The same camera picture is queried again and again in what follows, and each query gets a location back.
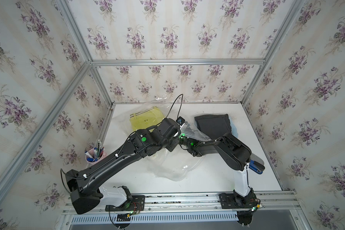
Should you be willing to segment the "pink pen cup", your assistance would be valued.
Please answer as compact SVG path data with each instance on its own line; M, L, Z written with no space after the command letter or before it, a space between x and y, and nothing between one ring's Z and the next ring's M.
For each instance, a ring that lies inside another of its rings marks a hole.
M97 144L93 148L87 150L84 154L86 162L89 165L94 165L107 156L103 143L100 140L98 140Z

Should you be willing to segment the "light blue trousers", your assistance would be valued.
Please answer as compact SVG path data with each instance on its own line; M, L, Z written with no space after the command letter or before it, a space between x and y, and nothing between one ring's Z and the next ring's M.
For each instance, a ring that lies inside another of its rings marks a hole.
M237 127L236 127L235 124L234 124L234 119L233 119L232 116L229 116L229 121L230 121L230 126L231 126L231 129L232 129L232 134L233 134L235 137L238 137Z

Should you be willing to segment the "yellow-green folded trousers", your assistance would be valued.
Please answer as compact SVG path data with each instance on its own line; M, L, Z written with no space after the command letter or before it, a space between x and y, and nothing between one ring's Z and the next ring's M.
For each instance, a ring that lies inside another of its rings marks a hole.
M142 111L130 114L130 123L133 131L146 129L158 125L165 118L162 111L157 106L144 109Z

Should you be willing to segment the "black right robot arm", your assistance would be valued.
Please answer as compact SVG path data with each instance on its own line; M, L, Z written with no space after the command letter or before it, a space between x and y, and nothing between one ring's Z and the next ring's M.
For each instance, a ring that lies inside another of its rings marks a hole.
M179 140L179 144L185 146L186 151L192 156L202 157L217 153L234 170L233 192L219 195L223 209L251 209L255 211L260 207L261 201L249 185L248 169L252 152L245 144L230 133L209 141L196 140L182 134Z

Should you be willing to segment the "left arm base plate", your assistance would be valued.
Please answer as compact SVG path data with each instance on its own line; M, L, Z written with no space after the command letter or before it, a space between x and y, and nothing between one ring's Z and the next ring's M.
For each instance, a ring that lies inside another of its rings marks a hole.
M128 199L121 206L116 207L112 205L106 205L106 212L116 212L116 211L143 211L145 205L145 195L133 195L132 199Z

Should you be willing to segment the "blue stapler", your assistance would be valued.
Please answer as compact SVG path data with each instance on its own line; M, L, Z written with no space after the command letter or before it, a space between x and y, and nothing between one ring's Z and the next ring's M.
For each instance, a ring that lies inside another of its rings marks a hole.
M265 170L265 166L256 161L251 161L249 164L249 168L257 174L262 174Z

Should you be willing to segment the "clear plastic vacuum bag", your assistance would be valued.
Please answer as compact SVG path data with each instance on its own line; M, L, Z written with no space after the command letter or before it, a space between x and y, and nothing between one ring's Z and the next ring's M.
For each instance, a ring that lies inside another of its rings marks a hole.
M160 126L163 119L172 118L171 108L172 106L162 99L148 102L124 113L120 117L120 124L125 126L125 132ZM156 177L172 181L183 180L188 172L194 170L201 162L201 155L191 152L195 143L210 141L191 120L182 120L178 124L180 131L174 133L175 137L168 140L168 145L148 157L148 170Z

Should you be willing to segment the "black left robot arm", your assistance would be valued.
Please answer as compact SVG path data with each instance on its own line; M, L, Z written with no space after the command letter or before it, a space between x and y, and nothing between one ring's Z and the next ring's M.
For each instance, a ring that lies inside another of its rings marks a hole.
M165 118L156 126L138 129L112 154L84 170L65 173L72 205L77 214L85 214L97 207L102 198L101 186L112 176L130 164L161 149L173 151L179 143L180 125Z

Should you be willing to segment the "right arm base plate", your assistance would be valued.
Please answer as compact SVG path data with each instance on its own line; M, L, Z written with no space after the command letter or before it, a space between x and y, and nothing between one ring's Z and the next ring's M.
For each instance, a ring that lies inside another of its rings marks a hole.
M236 192L221 193L219 201L222 209L253 209L260 208L261 201L251 191L247 196L241 196Z

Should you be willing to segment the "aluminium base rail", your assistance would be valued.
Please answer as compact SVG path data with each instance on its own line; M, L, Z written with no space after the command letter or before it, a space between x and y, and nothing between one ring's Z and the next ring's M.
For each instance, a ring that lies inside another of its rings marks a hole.
M193 223L193 222L240 222L249 228L252 220L258 220L263 211L284 211L290 218L290 226L296 230L311 229L304 212L292 191L258 191L256 199L245 208L234 205L233 193L157 193L135 194L136 214L122 218L126 211L99 205L86 214L78 215L70 204L60 216L57 230L69 230L76 225L111 224L125 228L131 224Z

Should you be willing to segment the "dark grey trousers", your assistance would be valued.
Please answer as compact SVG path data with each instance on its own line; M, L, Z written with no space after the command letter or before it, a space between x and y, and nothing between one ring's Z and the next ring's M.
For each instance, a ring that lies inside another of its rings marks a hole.
M227 133L232 133L232 127L228 114L201 115L194 118L198 130L206 134L212 140L218 139Z

